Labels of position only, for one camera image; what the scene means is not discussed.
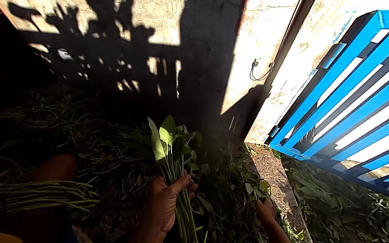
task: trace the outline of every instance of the concrete ledge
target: concrete ledge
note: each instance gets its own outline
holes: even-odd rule
[[[256,144],[246,143],[254,151],[251,153],[252,164],[248,169],[259,175],[271,185],[271,194],[273,200],[277,203],[279,209],[283,211],[283,216],[287,216],[289,223],[297,234],[304,229],[304,239],[312,242],[307,225],[296,202],[294,192],[289,184],[281,161],[276,158],[270,148],[256,146]]]

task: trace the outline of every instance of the blue metal gate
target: blue metal gate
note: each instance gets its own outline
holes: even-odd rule
[[[389,11],[360,26],[266,143],[389,196]]]

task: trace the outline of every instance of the gate hinge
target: gate hinge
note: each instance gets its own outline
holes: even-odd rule
[[[280,128],[278,126],[273,126],[273,129],[271,129],[270,133],[268,134],[270,137],[274,137],[278,130],[280,130]]]

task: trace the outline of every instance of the leaf pile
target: leaf pile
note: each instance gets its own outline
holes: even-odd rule
[[[235,146],[194,147],[198,155],[200,178],[199,192],[195,202],[197,211],[204,215],[207,229],[213,232],[209,242],[267,242],[265,231],[255,210],[255,201],[271,198],[271,188],[258,174],[247,170],[250,152],[244,144]],[[304,240],[303,232],[295,234],[286,218],[281,215],[275,202],[276,221],[283,227],[291,242]]]
[[[389,198],[282,156],[298,205],[316,242],[389,242]]]
[[[74,211],[71,219],[96,243],[130,237],[142,220],[148,182],[162,173],[151,148],[146,116],[126,114],[122,106],[114,112],[122,115],[114,119],[114,114],[102,110],[95,94],[58,85],[33,93],[23,106],[0,113],[0,173],[9,170],[0,182],[29,182],[34,169],[56,154],[77,157],[75,182],[92,185],[100,202],[88,208],[90,212]],[[178,135],[186,144],[176,149],[187,155],[184,168],[199,185],[190,202],[197,238],[214,243],[265,242],[254,202],[270,197],[270,188],[247,170],[250,152],[244,144],[203,139],[185,126],[176,129]],[[295,234],[280,211],[277,220],[292,241],[303,239],[302,232]],[[178,229],[171,232],[175,237],[168,234],[169,238],[179,241]]]
[[[53,155],[77,157],[75,181],[94,186],[100,203],[71,217],[95,242],[131,231],[155,175],[154,153],[142,142],[151,140],[147,124],[130,116],[120,124],[104,115],[95,94],[67,85],[35,92],[23,106],[0,113],[0,170],[10,169],[1,183],[29,182]]]

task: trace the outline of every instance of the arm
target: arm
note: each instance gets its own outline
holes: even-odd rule
[[[190,175],[185,175],[173,185],[167,186],[165,179],[156,177],[151,182],[143,221],[136,227],[130,243],[161,243],[175,223],[176,196],[185,187],[197,189]]]
[[[262,226],[267,232],[269,242],[290,243],[286,233],[284,233],[282,227],[275,220],[275,210],[269,199],[265,199],[264,203],[257,200],[256,211],[261,218]]]

